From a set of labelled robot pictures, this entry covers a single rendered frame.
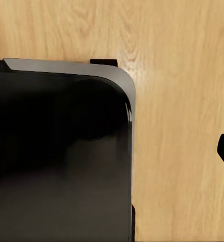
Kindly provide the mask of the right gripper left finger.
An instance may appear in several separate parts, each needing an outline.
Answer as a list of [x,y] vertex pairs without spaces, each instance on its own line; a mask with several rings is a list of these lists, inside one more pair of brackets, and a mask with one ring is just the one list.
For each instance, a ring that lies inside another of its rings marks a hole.
[[14,135],[0,137],[0,180],[17,154]]

